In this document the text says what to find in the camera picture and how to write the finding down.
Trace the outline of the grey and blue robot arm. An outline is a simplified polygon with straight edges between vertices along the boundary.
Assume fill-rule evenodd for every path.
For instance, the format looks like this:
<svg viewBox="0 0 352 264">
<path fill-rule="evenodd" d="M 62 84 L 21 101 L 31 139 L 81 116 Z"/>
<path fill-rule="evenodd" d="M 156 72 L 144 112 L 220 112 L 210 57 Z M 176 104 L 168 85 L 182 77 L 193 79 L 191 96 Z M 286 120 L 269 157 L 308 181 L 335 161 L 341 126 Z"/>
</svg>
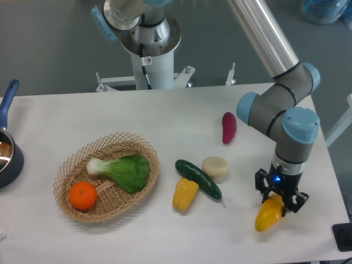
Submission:
<svg viewBox="0 0 352 264">
<path fill-rule="evenodd" d="M 103 1 L 91 17 L 109 41 L 129 51 L 139 90 L 175 88 L 173 52 L 179 45 L 178 23 L 164 11 L 166 1 Z M 301 63 L 264 1 L 229 1 L 244 32 L 274 84 L 263 94 L 246 93 L 237 117 L 276 143 L 268 172 L 259 170 L 255 187 L 264 200 L 270 193 L 283 201 L 282 214 L 298 212 L 308 200 L 298 189 L 303 167 L 317 138 L 320 120 L 298 106 L 320 83 L 318 70 Z"/>
</svg>

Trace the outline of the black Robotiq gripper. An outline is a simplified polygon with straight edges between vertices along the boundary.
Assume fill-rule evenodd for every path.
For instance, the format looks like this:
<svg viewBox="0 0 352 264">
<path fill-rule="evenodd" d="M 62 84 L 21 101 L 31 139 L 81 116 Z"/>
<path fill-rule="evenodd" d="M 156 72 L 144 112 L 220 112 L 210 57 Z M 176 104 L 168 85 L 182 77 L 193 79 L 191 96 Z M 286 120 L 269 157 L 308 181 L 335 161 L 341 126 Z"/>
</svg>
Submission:
<svg viewBox="0 0 352 264">
<path fill-rule="evenodd" d="M 282 217 L 288 212 L 297 213 L 309 199 L 309 195 L 298 191 L 298 184 L 302 175 L 302 171 L 295 174 L 289 174 L 280 164 L 272 162 L 269 173 L 264 169 L 259 169 L 255 173 L 255 189 L 262 196 L 263 204 L 274 192 L 282 196 L 284 203 L 282 209 Z"/>
</svg>

